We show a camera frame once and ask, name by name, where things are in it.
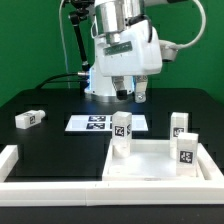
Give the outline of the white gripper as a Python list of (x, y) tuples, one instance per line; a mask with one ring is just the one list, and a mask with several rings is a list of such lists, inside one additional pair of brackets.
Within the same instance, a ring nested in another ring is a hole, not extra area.
[[(115, 18), (95, 17), (95, 62), (91, 77), (113, 77), (112, 84), (117, 100), (127, 99), (123, 76), (158, 74), (162, 68), (157, 31), (145, 15), (119, 22)], [(148, 78), (134, 77), (136, 103), (146, 101)]]

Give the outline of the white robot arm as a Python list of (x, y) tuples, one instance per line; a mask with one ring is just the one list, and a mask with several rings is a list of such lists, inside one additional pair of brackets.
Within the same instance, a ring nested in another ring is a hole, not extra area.
[(179, 50), (195, 44), (176, 44), (158, 38), (144, 9), (185, 0), (95, 0), (91, 35), (95, 61), (89, 70), (85, 95), (101, 102), (133, 97), (146, 101), (148, 77), (161, 72)]

